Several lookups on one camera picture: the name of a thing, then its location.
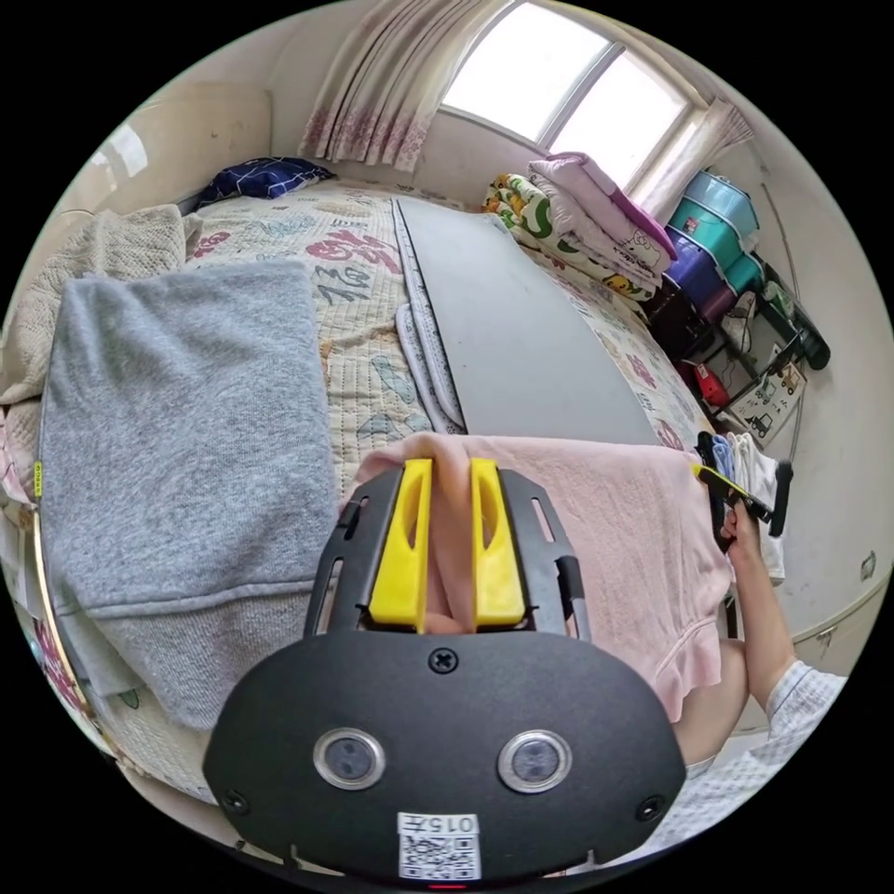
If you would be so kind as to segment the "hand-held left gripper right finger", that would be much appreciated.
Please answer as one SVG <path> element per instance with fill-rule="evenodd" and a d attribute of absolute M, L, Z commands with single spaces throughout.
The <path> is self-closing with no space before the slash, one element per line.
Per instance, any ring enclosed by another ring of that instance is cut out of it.
<path fill-rule="evenodd" d="M 496 462 L 472 459 L 470 486 L 473 624 L 516 626 L 524 619 L 525 600 Z"/>

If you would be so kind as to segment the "person's right hand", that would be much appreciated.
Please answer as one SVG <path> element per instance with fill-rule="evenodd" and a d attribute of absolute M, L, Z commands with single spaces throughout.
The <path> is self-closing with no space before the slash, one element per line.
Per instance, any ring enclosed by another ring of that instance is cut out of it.
<path fill-rule="evenodd" d="M 721 538 L 734 565 L 762 559 L 758 523 L 742 503 L 726 509 Z"/>

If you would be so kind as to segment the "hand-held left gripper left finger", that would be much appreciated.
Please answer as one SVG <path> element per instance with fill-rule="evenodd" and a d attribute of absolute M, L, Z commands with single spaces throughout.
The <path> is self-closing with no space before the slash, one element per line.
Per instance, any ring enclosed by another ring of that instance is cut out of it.
<path fill-rule="evenodd" d="M 404 464 L 369 602 L 376 625 L 426 629 L 432 481 L 430 459 Z"/>

